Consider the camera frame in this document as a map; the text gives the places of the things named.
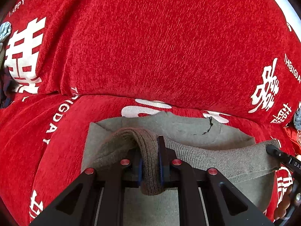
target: gray cloth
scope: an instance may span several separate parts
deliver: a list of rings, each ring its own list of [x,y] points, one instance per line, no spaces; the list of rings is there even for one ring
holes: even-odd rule
[[[82,170],[94,167],[102,171],[122,159],[129,149],[139,146],[146,176],[142,192],[158,194],[162,191],[157,166],[159,135],[164,136],[166,147],[174,149],[178,158],[198,169],[216,167],[259,209],[266,209],[273,189],[273,171],[280,164],[266,154],[265,146],[273,144],[278,147],[278,143],[271,140],[255,145],[253,137],[212,118],[185,118],[160,112],[141,118],[110,118],[91,123]],[[153,225],[150,222],[155,223],[156,220],[157,224],[164,220],[170,221],[164,225],[178,225],[175,219],[178,215],[177,200],[176,191],[149,197],[137,189],[127,189],[124,225]],[[150,206],[141,207],[141,204],[148,203],[152,204],[153,210],[148,210]],[[174,213],[162,212],[161,204],[169,204]],[[143,223],[139,215],[144,215]]]
[[[2,65],[3,58],[5,56],[5,48],[3,42],[11,33],[11,24],[10,22],[4,22],[0,25],[0,69]]]
[[[297,109],[294,113],[294,126],[297,130],[301,130],[301,108]]]

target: textured fabric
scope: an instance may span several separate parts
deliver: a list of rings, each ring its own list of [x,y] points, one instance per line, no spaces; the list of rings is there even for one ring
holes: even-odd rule
[[[13,101],[14,93],[12,89],[15,83],[8,68],[5,67],[0,72],[0,109],[6,108]]]
[[[301,130],[301,108],[297,109],[294,113],[294,126],[297,130]]]
[[[76,94],[76,87],[71,90]],[[222,113],[142,99],[109,95],[75,95],[73,98],[60,94],[18,93],[15,102],[0,109],[0,196],[20,226],[28,225],[37,215],[35,212],[45,208],[80,174],[91,122],[120,116],[146,116],[160,111],[193,118],[212,116],[220,123],[255,137],[256,143],[277,139],[281,150],[295,155],[290,139],[278,125],[256,124]],[[279,199],[292,183],[286,170],[277,171],[277,178],[267,212],[270,219]],[[39,209],[33,204],[32,210],[31,201],[42,202],[43,206]]]
[[[139,189],[125,188],[123,226],[179,226],[179,222],[177,190],[147,196]]]
[[[13,99],[11,91],[14,88],[14,80],[12,79],[8,68],[2,68],[2,62],[5,56],[3,43],[10,33],[10,22],[5,22],[0,25],[0,108],[9,106]]]
[[[288,27],[292,26],[299,41],[301,41],[301,23],[298,14],[295,12],[293,7],[290,5],[288,0],[275,0],[278,6],[281,8],[285,19],[288,23]]]
[[[0,69],[2,67],[3,58],[5,56],[5,48],[3,47],[3,43],[5,39],[10,35],[11,33],[11,23],[5,22],[2,25],[0,25]]]
[[[145,156],[145,146],[156,147],[155,151],[152,149],[154,153],[150,151],[148,153],[152,158],[157,157],[157,137],[163,134],[168,137],[165,139],[166,147],[174,149],[178,158],[198,169],[206,170],[209,167],[216,167],[232,183],[240,183],[241,191],[264,211],[271,199],[274,177],[270,176],[269,179],[265,179],[262,176],[273,172],[275,167],[280,167],[280,164],[266,154],[265,146],[259,144],[254,146],[254,139],[239,130],[226,127],[227,131],[222,134],[221,129],[223,128],[221,127],[223,126],[212,120],[212,117],[207,119],[184,118],[166,112],[142,118],[110,118],[97,124],[91,123],[85,144],[82,171],[87,167],[93,167],[101,172],[109,164],[112,165],[124,158],[127,151],[137,145],[141,149],[144,169],[149,169],[151,166],[148,164],[152,164],[152,161]],[[158,130],[156,135],[152,132],[154,130]],[[178,143],[179,141],[183,141],[186,145]],[[279,147],[276,141],[271,143]],[[146,181],[155,181],[149,178],[145,179]],[[247,184],[247,189],[243,187],[242,182],[246,182],[244,184]],[[259,187],[258,184],[270,184],[270,187]],[[158,185],[147,186],[156,187],[158,191],[146,194],[158,194],[161,191]]]
[[[18,0],[5,20],[17,92],[76,86],[283,125],[299,103],[300,41],[274,0]]]
[[[299,155],[301,154],[301,130],[296,130],[295,126],[295,122],[291,122],[283,129],[292,141],[296,154]]]

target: folded cloth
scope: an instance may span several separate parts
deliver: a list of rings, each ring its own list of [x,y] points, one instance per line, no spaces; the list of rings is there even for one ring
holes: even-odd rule
[[[11,33],[11,24],[10,22],[4,22],[0,25],[0,69],[2,66],[2,61],[5,56],[5,48],[3,46],[3,42]]]
[[[301,130],[301,108],[297,109],[297,111],[294,113],[294,127],[297,130]]]
[[[273,190],[273,171],[280,163],[266,153],[265,147],[273,144],[279,148],[278,142],[255,144],[253,137],[211,118],[186,118],[159,112],[147,117],[119,117],[91,123],[82,170],[94,167],[101,172],[124,158],[129,149],[139,146],[144,162],[142,193],[159,194],[163,189],[159,183],[157,137],[161,135],[166,147],[174,149],[178,158],[198,169],[216,167],[260,210],[267,208]],[[177,204],[177,195],[170,193],[155,196],[157,199],[152,198],[152,203],[158,205],[167,199]],[[138,211],[143,214],[143,208],[131,201],[125,202],[128,203],[126,210],[132,211],[132,216]]]

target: red blanket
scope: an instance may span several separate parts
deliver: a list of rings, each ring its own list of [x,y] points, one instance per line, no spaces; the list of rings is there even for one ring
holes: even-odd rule
[[[0,196],[21,226],[78,176],[91,121],[214,116],[294,154],[301,48],[274,0],[18,0],[6,21],[19,85],[0,110]]]
[[[170,111],[176,115],[204,118],[212,116],[239,128],[256,142],[278,139],[282,150],[293,154],[291,141],[279,125],[259,125],[244,118],[217,112],[178,108],[141,99],[92,95],[18,95],[1,110],[0,192],[17,222],[28,225],[79,174],[90,122],[106,118],[138,117]],[[277,172],[278,182],[267,216],[292,183],[287,170]]]

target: human hand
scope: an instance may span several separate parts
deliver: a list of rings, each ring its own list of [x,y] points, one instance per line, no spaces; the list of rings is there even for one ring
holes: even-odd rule
[[[284,193],[284,196],[282,198],[282,201],[279,203],[278,207],[274,211],[274,219],[277,220],[279,218],[283,218],[286,214],[286,209],[290,206],[290,193],[292,192],[293,185],[291,184],[286,192]]]

